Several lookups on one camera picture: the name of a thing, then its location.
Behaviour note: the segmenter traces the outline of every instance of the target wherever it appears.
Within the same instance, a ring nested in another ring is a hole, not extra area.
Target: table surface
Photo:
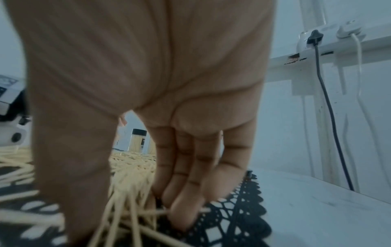
[[[253,169],[271,247],[389,247],[391,204],[290,173]]]

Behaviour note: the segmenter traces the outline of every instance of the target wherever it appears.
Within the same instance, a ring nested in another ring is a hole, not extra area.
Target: black plug
[[[310,37],[307,39],[307,44],[313,44],[317,46],[320,41],[323,39],[323,34],[320,33],[317,29],[313,30]]]

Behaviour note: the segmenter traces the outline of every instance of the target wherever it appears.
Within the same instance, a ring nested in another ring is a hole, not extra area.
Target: white cable
[[[378,159],[379,159],[379,163],[380,163],[380,167],[381,169],[383,170],[383,174],[384,174],[384,177],[386,178],[386,181],[388,183],[388,186],[391,188],[391,181],[390,181],[390,178],[388,177],[387,175],[387,171],[386,171],[386,168],[384,166],[384,156],[383,156],[383,152],[382,152],[382,149],[380,148],[380,144],[379,144],[379,137],[377,135],[377,132],[376,132],[376,129],[375,129],[375,125],[373,124],[373,121],[372,121],[372,118],[371,118],[371,115],[369,114],[369,111],[367,109],[367,107],[365,106],[363,100],[361,99],[361,74],[362,74],[362,48],[361,48],[361,42],[360,40],[357,38],[357,36],[352,33],[351,34],[351,37],[353,38],[353,40],[355,41],[356,43],[356,46],[357,46],[357,60],[358,60],[358,79],[357,79],[357,101],[358,101],[358,105],[360,106],[360,109],[362,111],[362,113],[364,114],[364,118],[369,126],[369,130],[371,132],[371,135],[372,135],[372,139],[373,139],[373,143],[375,145],[375,151],[378,155]]]

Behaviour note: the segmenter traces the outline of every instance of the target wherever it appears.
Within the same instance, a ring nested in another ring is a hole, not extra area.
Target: black lace mat
[[[11,170],[2,168],[0,174]],[[202,214],[194,227],[186,233],[171,228],[170,222],[162,217],[158,220],[158,231],[195,247],[255,247],[267,246],[263,239],[271,234],[271,228],[262,219],[266,213],[256,176],[245,179],[226,198],[206,205],[211,213]],[[32,184],[0,184],[0,196],[33,190]],[[39,196],[0,203],[0,209],[55,215],[59,214],[56,204],[46,204]],[[129,246],[131,236],[119,239],[118,247]],[[143,236],[144,246],[165,246]],[[23,226],[0,223],[0,246],[46,247],[66,246],[63,229],[42,226]]]

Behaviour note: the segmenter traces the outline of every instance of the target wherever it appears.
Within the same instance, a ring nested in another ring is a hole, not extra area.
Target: black and white device
[[[29,120],[26,84],[22,79],[0,75],[0,146],[20,145],[27,131],[18,127]]]

